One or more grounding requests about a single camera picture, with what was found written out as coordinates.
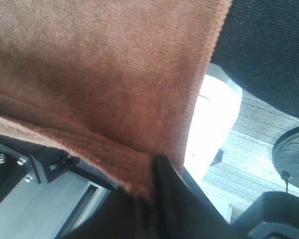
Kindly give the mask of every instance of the black mesh fabric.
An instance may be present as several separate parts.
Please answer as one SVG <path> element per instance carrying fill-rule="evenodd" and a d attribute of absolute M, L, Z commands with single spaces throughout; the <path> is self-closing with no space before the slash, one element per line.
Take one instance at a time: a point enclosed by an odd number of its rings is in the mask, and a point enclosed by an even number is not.
<path fill-rule="evenodd" d="M 212 62 L 248 92 L 299 118 L 299 0 L 234 0 Z"/>

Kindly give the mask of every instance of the wooden floor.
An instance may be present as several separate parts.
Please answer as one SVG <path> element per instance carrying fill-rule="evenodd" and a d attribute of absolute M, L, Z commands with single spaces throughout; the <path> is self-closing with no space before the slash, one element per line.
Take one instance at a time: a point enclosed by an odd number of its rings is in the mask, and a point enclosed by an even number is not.
<path fill-rule="evenodd" d="M 272 147 L 286 131 L 299 126 L 299 119 L 282 113 L 243 92 L 238 119 L 222 146 L 223 161 L 209 168 L 200 187 L 226 200 L 237 218 L 267 191 L 284 191 L 285 183 L 272 165 Z M 299 189 L 290 185 L 290 193 Z"/>

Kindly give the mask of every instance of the screw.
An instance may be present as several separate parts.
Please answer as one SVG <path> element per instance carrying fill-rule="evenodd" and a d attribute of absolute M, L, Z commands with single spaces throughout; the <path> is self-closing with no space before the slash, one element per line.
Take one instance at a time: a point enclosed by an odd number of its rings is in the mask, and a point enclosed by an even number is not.
<path fill-rule="evenodd" d="M 0 154 L 0 163 L 5 163 L 5 162 L 6 162 L 6 156 L 3 153 L 1 153 Z"/>
<path fill-rule="evenodd" d="M 26 163 L 26 160 L 24 158 L 19 158 L 16 163 L 20 166 L 24 165 Z"/>
<path fill-rule="evenodd" d="M 32 176 L 30 176 L 30 175 L 27 175 L 26 177 L 25 177 L 25 181 L 27 182 L 27 183 L 29 183 L 31 180 L 33 179 L 33 177 Z"/>

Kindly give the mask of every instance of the brown towel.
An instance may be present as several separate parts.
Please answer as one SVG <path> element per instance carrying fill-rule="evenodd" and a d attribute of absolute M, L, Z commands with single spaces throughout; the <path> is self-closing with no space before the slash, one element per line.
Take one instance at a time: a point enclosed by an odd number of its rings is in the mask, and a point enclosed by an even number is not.
<path fill-rule="evenodd" d="M 0 0 L 0 134 L 70 151 L 151 200 L 182 169 L 230 0 Z"/>

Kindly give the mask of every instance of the black wheel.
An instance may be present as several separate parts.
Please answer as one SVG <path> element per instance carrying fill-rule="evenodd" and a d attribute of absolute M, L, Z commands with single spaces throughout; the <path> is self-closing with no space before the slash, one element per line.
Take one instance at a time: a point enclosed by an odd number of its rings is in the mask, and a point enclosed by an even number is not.
<path fill-rule="evenodd" d="M 273 164 L 277 172 L 290 174 L 289 183 L 299 188 L 299 127 L 281 136 L 273 148 Z"/>

